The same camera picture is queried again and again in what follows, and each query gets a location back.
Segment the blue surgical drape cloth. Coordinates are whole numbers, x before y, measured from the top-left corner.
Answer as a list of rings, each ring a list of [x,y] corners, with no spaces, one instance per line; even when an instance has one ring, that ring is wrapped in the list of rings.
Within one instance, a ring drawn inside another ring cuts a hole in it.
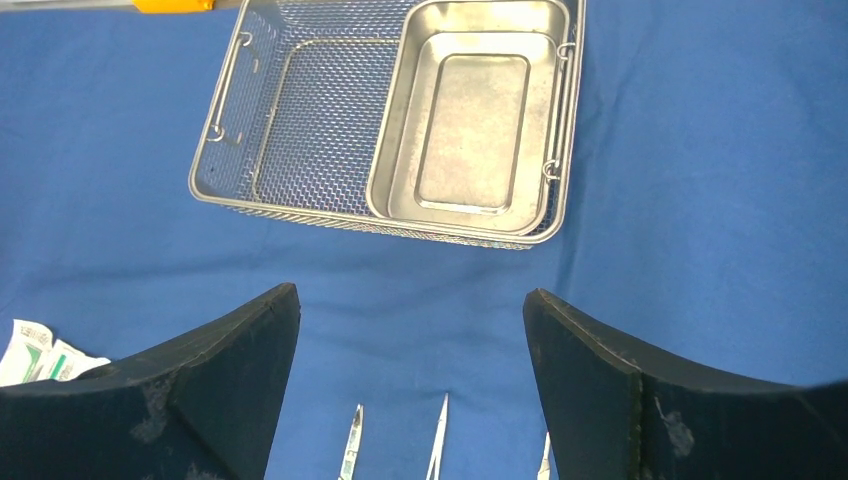
[[[270,479],[532,479],[543,288],[680,356],[847,374],[847,5],[591,1],[565,223],[510,251],[284,223],[187,185],[235,15],[1,18],[1,336],[119,359],[282,282],[302,321]]]

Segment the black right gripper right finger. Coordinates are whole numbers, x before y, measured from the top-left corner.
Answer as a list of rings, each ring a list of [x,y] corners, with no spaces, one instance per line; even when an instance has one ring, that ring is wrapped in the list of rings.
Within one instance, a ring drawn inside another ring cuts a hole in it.
[[[562,479],[843,479],[847,384],[719,370],[537,289],[523,319]]]

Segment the steel surgical scissors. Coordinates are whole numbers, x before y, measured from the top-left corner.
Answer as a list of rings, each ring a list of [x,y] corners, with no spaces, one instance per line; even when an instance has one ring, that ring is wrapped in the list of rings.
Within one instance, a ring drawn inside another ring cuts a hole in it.
[[[359,449],[361,445],[361,436],[364,425],[364,405],[356,406],[348,438],[346,441],[345,451],[342,459],[338,480],[353,480],[355,466],[358,459]]]

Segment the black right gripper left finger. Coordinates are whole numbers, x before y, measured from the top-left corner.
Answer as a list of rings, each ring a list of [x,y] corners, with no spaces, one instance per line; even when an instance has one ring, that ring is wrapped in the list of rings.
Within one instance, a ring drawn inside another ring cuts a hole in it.
[[[300,327],[296,287],[78,378],[1,391],[5,479],[260,479]]]

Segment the white sterile pouch packet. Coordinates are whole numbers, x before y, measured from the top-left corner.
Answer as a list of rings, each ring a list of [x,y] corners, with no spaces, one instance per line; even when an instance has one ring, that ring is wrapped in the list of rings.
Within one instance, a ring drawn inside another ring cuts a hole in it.
[[[11,338],[1,358],[1,386],[36,381],[42,358],[52,346],[53,333],[48,327],[14,319]]]

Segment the green white small packet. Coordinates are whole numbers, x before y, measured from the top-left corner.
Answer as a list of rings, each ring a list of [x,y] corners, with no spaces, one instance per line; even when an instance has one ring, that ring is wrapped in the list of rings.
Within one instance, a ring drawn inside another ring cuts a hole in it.
[[[84,372],[109,364],[104,357],[90,357],[67,342],[57,340],[44,358],[38,380],[67,381]]]

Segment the wire mesh instrument basket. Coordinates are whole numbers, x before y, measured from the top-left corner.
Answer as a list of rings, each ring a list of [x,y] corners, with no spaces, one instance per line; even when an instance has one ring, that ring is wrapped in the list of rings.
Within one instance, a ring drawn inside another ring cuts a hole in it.
[[[565,213],[586,5],[560,54],[566,82],[541,223],[501,235],[375,216],[366,198],[408,12],[425,1],[244,1],[189,175],[192,195],[247,214],[346,230],[527,249]]]

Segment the steel surgical forceps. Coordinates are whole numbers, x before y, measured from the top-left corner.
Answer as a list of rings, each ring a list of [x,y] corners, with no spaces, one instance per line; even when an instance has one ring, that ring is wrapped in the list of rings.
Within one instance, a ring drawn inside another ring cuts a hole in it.
[[[442,456],[446,438],[446,429],[448,423],[449,410],[449,393],[446,392],[443,397],[440,414],[437,421],[434,441],[431,449],[431,455],[428,464],[426,480],[439,480],[442,464]]]

